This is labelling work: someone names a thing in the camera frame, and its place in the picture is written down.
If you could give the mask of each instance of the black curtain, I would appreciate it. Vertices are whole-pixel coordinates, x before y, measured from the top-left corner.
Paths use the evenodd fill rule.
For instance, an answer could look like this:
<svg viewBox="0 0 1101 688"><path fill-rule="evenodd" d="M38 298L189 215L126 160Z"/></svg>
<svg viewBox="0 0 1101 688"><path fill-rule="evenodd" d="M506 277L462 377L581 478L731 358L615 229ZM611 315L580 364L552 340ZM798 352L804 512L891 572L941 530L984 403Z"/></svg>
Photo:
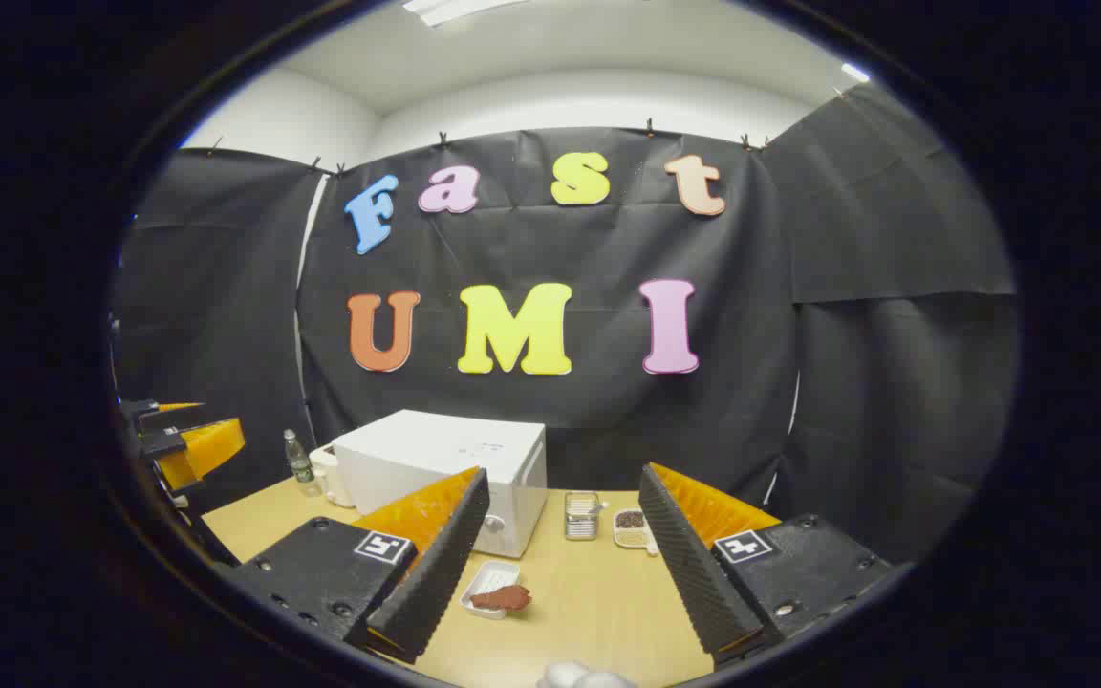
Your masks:
<svg viewBox="0 0 1101 688"><path fill-rule="evenodd" d="M800 389L771 496L901 561L996 456L1017 297L981 193L884 90L852 88L764 150L789 236Z"/></svg>
<svg viewBox="0 0 1101 688"><path fill-rule="evenodd" d="M559 206L556 157L602 153L611 183L596 206ZM720 170L718 217L687 212L668 161L699 154ZM424 214L416 196L434 171L481 172L467 214ZM356 253L345 205L393 174L392 234ZM793 310L776 188L742 145L617 129L509 132L417 149L333 179L308 240L301 293L305 384L314 426L328 440L410 408L543 423L552 488L633 489L647 461L761 502L792 409ZM690 345L699 370L650 374L648 308L639 285L686 279ZM494 284L516 310L534 284L573 288L564 340L573 370L466 374L465 286ZM356 365L346 301L356 293L416 291L414 347L390 373ZM375 345L392 338L392 308L377 310Z"/></svg>
<svg viewBox="0 0 1101 688"><path fill-rule="evenodd" d="M320 175L276 157L185 149L132 222L113 294L128 400L206 402L246 447L192 495L212 510L292 474L283 430L309 447L293 294Z"/></svg>

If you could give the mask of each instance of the white microwave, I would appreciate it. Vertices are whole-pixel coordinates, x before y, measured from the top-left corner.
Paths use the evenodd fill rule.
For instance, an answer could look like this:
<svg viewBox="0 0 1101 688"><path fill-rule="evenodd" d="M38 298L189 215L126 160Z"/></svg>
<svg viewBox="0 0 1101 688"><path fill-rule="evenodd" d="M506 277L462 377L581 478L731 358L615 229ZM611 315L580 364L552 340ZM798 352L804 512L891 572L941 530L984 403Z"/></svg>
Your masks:
<svg viewBox="0 0 1101 688"><path fill-rule="evenodd" d="M372 513L469 467L484 467L490 509L473 548L520 557L546 504L546 426L402 409L334 439L355 509Z"/></svg>

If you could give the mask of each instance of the blue letter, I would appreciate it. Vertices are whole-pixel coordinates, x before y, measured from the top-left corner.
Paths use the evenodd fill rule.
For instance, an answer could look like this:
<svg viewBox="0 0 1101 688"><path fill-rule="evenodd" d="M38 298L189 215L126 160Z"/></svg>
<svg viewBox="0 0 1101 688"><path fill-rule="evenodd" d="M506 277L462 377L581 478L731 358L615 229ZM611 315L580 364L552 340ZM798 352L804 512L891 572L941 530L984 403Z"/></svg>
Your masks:
<svg viewBox="0 0 1101 688"><path fill-rule="evenodd" d="M364 254L372 247L389 239L389 225L380 223L383 219L393 217L394 200L389 193L397 188L397 177L386 174L380 182L372 184L367 192L360 193L346 205L346 214L355 221L355 230L359 232L359 245L355 251Z"/></svg>

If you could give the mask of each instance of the wooden table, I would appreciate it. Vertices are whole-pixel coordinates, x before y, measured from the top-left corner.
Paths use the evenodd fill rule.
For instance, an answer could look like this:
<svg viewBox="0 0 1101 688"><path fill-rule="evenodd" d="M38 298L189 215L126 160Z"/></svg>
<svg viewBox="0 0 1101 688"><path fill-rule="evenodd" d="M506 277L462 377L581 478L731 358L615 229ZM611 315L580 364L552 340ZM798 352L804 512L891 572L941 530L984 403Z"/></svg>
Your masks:
<svg viewBox="0 0 1101 688"><path fill-rule="evenodd" d="M661 557L612 539L615 510L639 506L637 493L599 492L598 539L563 536L563 489L550 489L520 559L471 553L458 590L414 669L464 687L533 688L548 663L576 660L612 670L641 687L680 684L708 674L690 620ZM206 523L241 561L312 517L350 523L359 514L324 496L304 496L293 479L206 514ZM533 603L506 619L478 618L458 598L490 559L515 561Z"/></svg>

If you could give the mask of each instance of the water bottle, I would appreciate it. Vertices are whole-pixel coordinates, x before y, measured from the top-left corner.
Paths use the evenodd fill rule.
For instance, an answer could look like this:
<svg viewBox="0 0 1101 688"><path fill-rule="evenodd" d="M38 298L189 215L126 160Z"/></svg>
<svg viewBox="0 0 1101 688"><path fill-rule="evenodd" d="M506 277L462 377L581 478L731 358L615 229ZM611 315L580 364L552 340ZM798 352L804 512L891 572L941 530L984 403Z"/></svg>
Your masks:
<svg viewBox="0 0 1101 688"><path fill-rule="evenodd" d="M320 495L320 488L314 480L314 465L308 460L308 454L301 447L301 441L296 439L296 434L292 430L283 430L284 452L287 454L287 466L292 467L292 473L296 476L296 484L301 487L301 492L305 496Z"/></svg>

